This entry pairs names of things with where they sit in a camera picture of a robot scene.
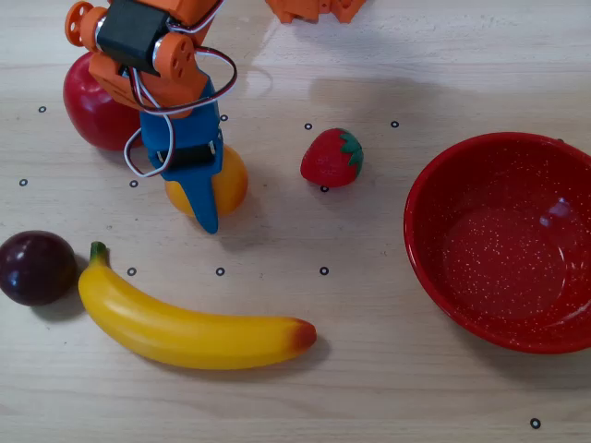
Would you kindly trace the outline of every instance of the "plum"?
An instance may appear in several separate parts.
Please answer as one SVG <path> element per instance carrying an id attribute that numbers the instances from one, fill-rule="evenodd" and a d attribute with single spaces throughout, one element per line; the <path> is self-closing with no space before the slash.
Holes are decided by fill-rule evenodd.
<path id="1" fill-rule="evenodd" d="M 72 247 L 54 233 L 18 233 L 0 246 L 0 289 L 21 305 L 49 305 L 77 276 Z"/>

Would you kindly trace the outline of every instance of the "strawberry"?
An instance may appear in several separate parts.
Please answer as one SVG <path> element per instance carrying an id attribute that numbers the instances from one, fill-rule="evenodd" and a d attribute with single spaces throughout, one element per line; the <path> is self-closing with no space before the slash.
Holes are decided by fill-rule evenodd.
<path id="1" fill-rule="evenodd" d="M 329 129 L 314 140 L 300 172 L 318 186 L 338 187 L 353 183 L 362 166 L 363 150 L 357 139 L 344 129 Z"/>

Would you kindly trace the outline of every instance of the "yellow banana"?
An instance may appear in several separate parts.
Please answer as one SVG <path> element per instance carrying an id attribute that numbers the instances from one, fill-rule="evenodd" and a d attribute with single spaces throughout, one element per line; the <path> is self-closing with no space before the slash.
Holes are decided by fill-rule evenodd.
<path id="1" fill-rule="evenodd" d="M 136 289 L 107 264 L 107 248 L 92 244 L 80 276 L 82 303 L 123 346 L 151 360 L 196 369 L 246 369 L 304 353 L 316 329 L 298 318 L 232 317 L 168 305 Z"/>

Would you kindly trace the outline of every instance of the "wood grain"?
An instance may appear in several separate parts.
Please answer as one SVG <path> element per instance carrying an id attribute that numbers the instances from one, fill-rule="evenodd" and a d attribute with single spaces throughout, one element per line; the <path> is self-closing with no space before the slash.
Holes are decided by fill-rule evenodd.
<path id="1" fill-rule="evenodd" d="M 129 187 L 121 158 L 69 123 L 61 88 L 82 54 L 63 35 L 71 3 L 11 2 L 0 17 L 0 238 L 45 229 L 82 257 L 100 239 L 115 270 L 136 268 L 129 279 L 163 300 L 303 317 L 322 340 L 285 365 L 191 372 L 121 348 L 74 294 L 35 310 L 3 297 L 0 441 L 588 437 L 591 353 L 530 356 L 472 337 L 420 288 L 402 237 L 413 180 L 458 141 L 518 130 L 591 152 L 588 0 L 369 0 L 350 26 L 282 26 L 263 0 L 228 2 L 207 44 L 240 69 L 223 131 L 251 185 L 217 236 L 176 212 L 159 178 Z M 219 85 L 228 76 L 203 66 Z M 322 194 L 298 166 L 334 126 L 358 136 L 367 166 L 354 186 Z"/>

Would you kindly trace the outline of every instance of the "speckled red bowl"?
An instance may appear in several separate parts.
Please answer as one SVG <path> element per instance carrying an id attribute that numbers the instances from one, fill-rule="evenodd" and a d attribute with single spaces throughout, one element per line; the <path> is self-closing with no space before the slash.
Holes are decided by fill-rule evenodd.
<path id="1" fill-rule="evenodd" d="M 477 336 L 528 353 L 591 347 L 591 157 L 501 133 L 431 162 L 404 212 L 421 284 Z"/>

